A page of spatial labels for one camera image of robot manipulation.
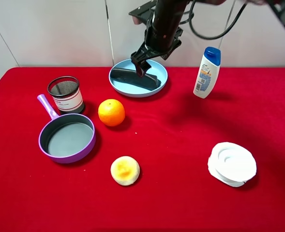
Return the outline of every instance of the white bottle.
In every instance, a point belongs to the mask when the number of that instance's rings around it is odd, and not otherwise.
[[[202,56],[193,93],[206,98],[212,91],[219,75],[221,51],[215,47],[207,47]]]

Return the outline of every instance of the white label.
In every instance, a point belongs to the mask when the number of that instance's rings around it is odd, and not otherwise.
[[[68,98],[55,98],[55,97],[53,97],[53,100],[54,100],[57,108],[59,110],[62,110],[62,111],[75,110],[75,109],[79,108],[83,103],[82,95],[81,95],[79,88],[78,88],[78,91],[74,95],[72,95]]]

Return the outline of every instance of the tabletop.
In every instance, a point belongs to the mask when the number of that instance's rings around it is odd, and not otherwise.
[[[206,99],[193,94],[198,68],[167,68],[159,93],[134,99],[110,85],[111,68],[13,68],[0,80],[0,232],[285,231],[285,68],[221,68]],[[79,79],[83,113],[97,141],[82,160],[58,164],[39,149],[50,121],[36,97],[56,77]],[[106,99],[125,121],[98,118]],[[220,142],[237,143],[257,174],[233,188],[208,172]],[[128,187],[110,174],[131,156],[141,167]]]

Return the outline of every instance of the stack of paper plates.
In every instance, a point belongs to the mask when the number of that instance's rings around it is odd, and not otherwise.
[[[211,175],[225,184],[240,187],[256,174],[256,162],[252,154],[233,143],[219,143],[208,160]]]

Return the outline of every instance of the toy frying pan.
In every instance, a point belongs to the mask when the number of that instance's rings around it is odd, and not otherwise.
[[[59,116],[44,94],[37,97],[51,117],[39,135],[39,147],[57,163],[72,163],[85,157],[96,141],[95,127],[84,115]]]

